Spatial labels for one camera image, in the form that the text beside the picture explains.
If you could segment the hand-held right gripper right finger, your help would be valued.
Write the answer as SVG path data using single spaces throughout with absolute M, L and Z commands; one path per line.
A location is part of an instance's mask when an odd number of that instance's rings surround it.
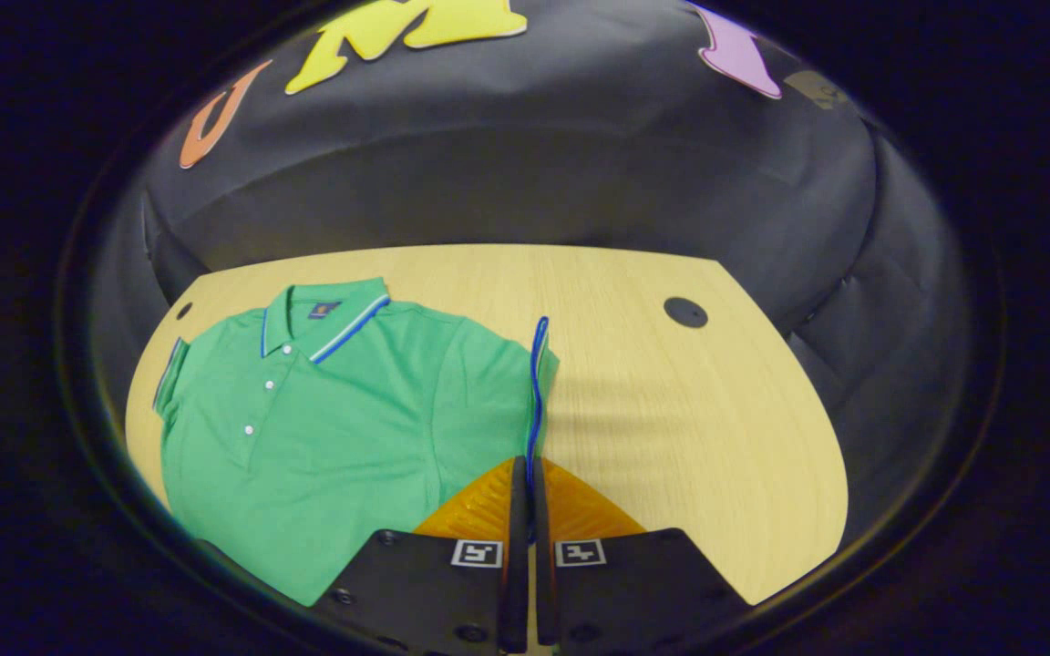
M 749 613 L 680 528 L 644 530 L 545 458 L 534 524 L 537 638 L 558 655 L 678 655 Z

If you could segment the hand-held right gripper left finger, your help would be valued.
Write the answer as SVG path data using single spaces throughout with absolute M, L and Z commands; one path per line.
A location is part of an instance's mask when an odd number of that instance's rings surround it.
M 397 655 L 528 649 L 528 464 L 479 477 L 414 532 L 377 530 L 314 606 Z

